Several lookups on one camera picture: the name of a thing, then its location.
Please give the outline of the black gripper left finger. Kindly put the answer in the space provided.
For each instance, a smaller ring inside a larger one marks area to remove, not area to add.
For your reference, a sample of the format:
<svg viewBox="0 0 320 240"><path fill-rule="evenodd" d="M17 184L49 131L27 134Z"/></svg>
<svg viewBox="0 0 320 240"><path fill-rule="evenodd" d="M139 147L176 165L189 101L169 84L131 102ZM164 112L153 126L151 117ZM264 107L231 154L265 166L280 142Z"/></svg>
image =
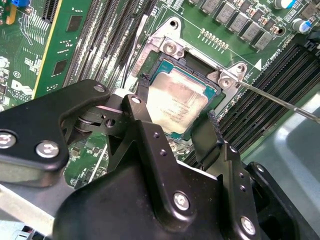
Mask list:
<svg viewBox="0 0 320 240"><path fill-rule="evenodd" d="M55 184L69 160L68 146L93 132L121 143L112 163L140 160L152 208L160 221L188 221L191 201L178 206L176 193L189 195L162 128L142 98L132 94L108 106L109 90L90 79L46 94L0 114L0 179L32 187Z"/></svg>

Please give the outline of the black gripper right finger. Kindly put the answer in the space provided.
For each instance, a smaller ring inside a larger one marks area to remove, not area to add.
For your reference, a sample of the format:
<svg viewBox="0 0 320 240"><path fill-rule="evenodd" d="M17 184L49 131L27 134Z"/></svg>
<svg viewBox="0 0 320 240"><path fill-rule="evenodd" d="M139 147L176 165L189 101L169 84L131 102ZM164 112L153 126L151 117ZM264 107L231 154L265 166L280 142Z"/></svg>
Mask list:
<svg viewBox="0 0 320 240"><path fill-rule="evenodd" d="M229 240L316 240L317 233L263 165L245 164L214 111L191 133L195 159L222 184L220 229Z"/></svg>

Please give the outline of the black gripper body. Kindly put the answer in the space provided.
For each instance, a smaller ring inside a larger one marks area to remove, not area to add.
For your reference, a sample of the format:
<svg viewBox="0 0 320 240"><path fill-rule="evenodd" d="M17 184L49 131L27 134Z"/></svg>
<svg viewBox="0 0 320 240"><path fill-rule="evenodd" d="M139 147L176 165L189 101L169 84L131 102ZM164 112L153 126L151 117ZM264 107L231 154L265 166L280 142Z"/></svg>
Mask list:
<svg viewBox="0 0 320 240"><path fill-rule="evenodd" d="M56 240L232 240L222 215L222 183L184 163L196 217L184 230L171 231L154 213L142 168L128 164L73 192L53 224Z"/></svg>

